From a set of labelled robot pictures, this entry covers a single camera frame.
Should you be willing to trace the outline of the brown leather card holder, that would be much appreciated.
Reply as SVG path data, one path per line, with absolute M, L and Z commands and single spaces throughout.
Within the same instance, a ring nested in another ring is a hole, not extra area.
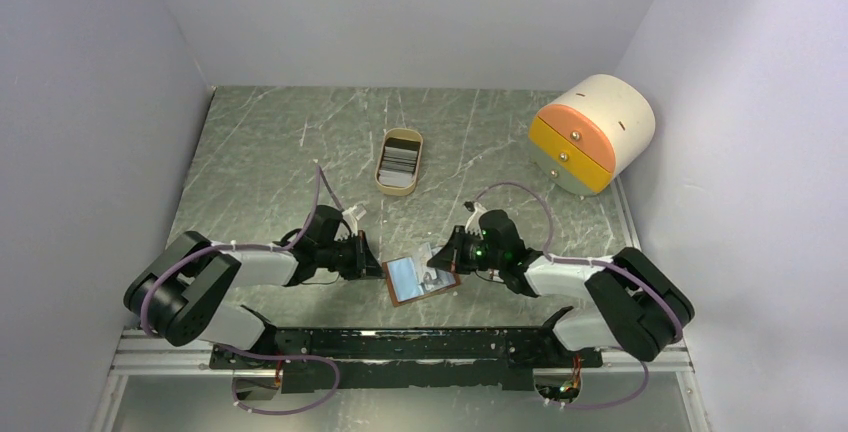
M 388 294 L 395 307 L 420 301 L 459 287 L 455 273 L 431 268 L 429 252 L 405 256 L 382 263 Z

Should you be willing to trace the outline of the beige oval tray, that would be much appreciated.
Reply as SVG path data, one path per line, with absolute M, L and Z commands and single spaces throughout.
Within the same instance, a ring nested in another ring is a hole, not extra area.
M 403 197 L 416 188 L 424 140 L 415 130 L 392 128 L 385 132 L 374 174 L 377 189 L 387 196 Z

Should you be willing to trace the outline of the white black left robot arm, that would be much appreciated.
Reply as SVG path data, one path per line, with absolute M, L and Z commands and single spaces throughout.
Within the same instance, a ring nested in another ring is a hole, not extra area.
M 306 229 L 293 229 L 270 244 L 211 241 L 196 231 L 179 235 L 129 285 L 124 307 L 171 345 L 194 340 L 236 347 L 249 366 L 273 361 L 277 340 L 268 319 L 224 298 L 231 289 L 306 284 L 319 269 L 348 281 L 385 274 L 359 227 L 365 209 L 316 207 Z

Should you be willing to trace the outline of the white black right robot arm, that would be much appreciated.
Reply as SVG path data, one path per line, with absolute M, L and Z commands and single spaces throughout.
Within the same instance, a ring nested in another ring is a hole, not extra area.
M 556 313 L 544 326 L 548 333 L 539 350 L 553 366 L 595 348 L 618 348 L 652 361 L 681 340 L 695 317 L 688 297 L 640 249 L 624 247 L 600 258 L 548 258 L 525 244 L 503 210 L 473 213 L 427 265 L 462 275 L 494 271 L 508 290 L 531 298 L 585 301 L 588 311 Z

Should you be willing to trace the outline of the stack of credit cards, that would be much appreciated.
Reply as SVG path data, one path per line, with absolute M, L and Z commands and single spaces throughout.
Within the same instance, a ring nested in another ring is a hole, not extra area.
M 406 188 L 413 183 L 418 168 L 421 143 L 387 138 L 377 169 L 377 181 L 387 187 Z

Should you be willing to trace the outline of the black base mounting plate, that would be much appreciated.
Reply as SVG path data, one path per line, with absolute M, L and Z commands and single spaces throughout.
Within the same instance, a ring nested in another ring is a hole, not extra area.
M 213 370 L 279 378 L 282 393 L 341 389 L 499 386 L 531 391 L 541 369 L 598 368 L 599 351 L 566 349 L 546 327 L 280 328 L 255 358 L 220 346 Z

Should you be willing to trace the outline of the round pastel drawer cabinet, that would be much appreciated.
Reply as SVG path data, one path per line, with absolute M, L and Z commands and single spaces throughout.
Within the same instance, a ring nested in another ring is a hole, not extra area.
M 653 139 L 654 111 L 633 86 L 595 74 L 543 106 L 528 128 L 531 160 L 578 196 L 606 189 Z

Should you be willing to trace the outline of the aluminium frame rail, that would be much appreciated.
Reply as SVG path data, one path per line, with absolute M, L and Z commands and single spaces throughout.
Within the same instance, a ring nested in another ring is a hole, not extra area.
M 324 267 L 347 280 L 383 278 L 363 232 L 333 240 L 355 222 L 353 210 L 315 205 L 301 229 L 272 245 L 217 243 L 182 235 L 129 287 L 124 302 L 138 315 L 141 334 L 154 341 L 154 360 L 168 365 L 182 347 L 198 345 L 203 368 L 231 379 L 237 408 L 256 389 L 280 393 L 400 385 L 499 385 L 530 390 L 537 369 L 569 367 L 561 386 L 540 386 L 545 402 L 576 406 L 581 373 L 597 367 L 606 349 L 641 364 L 679 342 L 695 315 L 688 298 L 639 249 L 602 258 L 560 257 L 527 247 L 503 210 L 467 203 L 470 216 L 456 226 L 427 266 L 455 277 L 492 272 L 511 292 L 531 298 L 568 296 L 591 303 L 581 316 L 562 308 L 534 327 L 315 328 L 277 327 L 224 294 L 240 283 L 297 286 Z

